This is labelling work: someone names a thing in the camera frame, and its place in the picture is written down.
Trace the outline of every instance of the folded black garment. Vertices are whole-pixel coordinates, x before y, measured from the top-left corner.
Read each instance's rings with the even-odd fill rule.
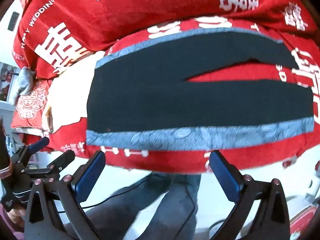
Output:
[[[91,93],[88,129],[256,126],[311,117],[312,102],[311,88],[275,80],[122,85]]]
[[[96,69],[93,82],[103,79],[109,86],[121,86],[183,81],[248,60],[299,69],[282,42],[251,33],[216,32],[161,42],[115,58]]]
[[[281,41],[217,32],[143,46],[111,55],[95,70],[87,103],[87,144],[230,149],[313,131],[311,88],[273,80],[185,81],[248,60],[298,69]]]

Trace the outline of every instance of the black cloth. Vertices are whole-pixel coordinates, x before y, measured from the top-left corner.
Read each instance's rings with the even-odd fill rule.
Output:
[[[184,82],[252,59],[298,69],[284,44],[233,32],[167,41],[114,59],[95,70],[88,130],[252,126],[313,116],[311,89],[296,84]]]
[[[98,133],[252,126],[313,115],[311,88],[274,80],[123,85],[96,90],[91,100],[88,129]]]
[[[93,85],[99,80],[103,80],[97,83],[100,88],[176,82],[248,60],[299,69],[283,43],[250,33],[210,33],[158,43],[114,59],[96,70]]]

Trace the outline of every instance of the blue gripper pad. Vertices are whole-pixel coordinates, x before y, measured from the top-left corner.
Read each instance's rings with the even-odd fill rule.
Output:
[[[105,165],[105,154],[102,151],[96,151],[89,161],[75,172],[71,187],[78,204],[88,199]]]
[[[237,203],[244,188],[240,171],[234,165],[231,165],[219,151],[211,152],[209,165],[228,200]]]

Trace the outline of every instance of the person's hand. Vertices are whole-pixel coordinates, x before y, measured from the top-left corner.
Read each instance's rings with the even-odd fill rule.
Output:
[[[26,210],[20,206],[16,207],[15,209],[12,209],[8,213],[8,217],[10,218],[10,220],[18,226],[20,226],[21,228],[24,228],[24,220],[22,219],[22,217],[24,217],[25,215]]]

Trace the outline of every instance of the person's sleeve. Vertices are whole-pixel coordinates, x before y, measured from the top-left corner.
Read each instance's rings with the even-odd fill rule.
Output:
[[[18,226],[17,224],[13,223],[11,219],[8,217],[6,210],[4,210],[3,206],[0,204],[0,216],[7,224],[10,231],[15,235],[18,240],[24,239],[24,229]]]

